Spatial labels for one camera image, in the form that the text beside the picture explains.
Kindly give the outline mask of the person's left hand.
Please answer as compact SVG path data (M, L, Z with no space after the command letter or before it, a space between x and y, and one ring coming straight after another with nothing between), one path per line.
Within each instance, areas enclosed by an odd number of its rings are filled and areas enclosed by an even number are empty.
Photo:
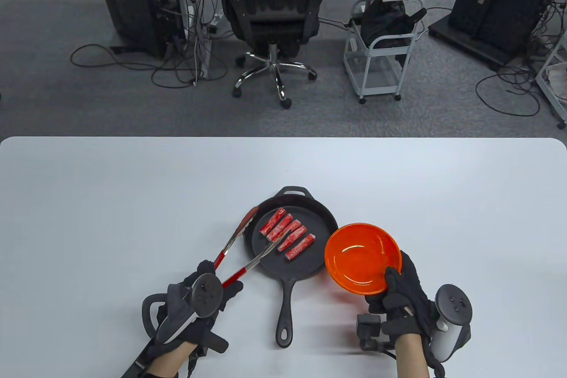
M211 275L209 279L210 283L213 284L213 300L211 303L215 309L208 316L197 316L192 320L190 317L196 312L193 306L193 289L197 287L196 281L204 275ZM221 294L218 294L218 288L220 288L220 281L215 277L214 263L209 260L202 261L197 270L179 284L169 285L168 299L158 309L159 327L156 337L153 339L153 346L150 348L151 356L157 358L172 352L179 348L182 343L209 348L209 343L215 341L218 347L223 348L221 352L228 348L228 342L214 335L211 329L218 313L224 311L227 302L243 289L243 283L237 280L226 287L222 287Z

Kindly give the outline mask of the person's right hand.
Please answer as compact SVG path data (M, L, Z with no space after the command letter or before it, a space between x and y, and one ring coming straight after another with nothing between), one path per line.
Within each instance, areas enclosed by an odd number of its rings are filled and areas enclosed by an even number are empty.
M433 301L424 293L415 265L401 251L402 269L387 267L384 273L387 289L377 295L366 295L369 313L385 315L382 333L395 343L401 336L417 334L424 344L433 336Z

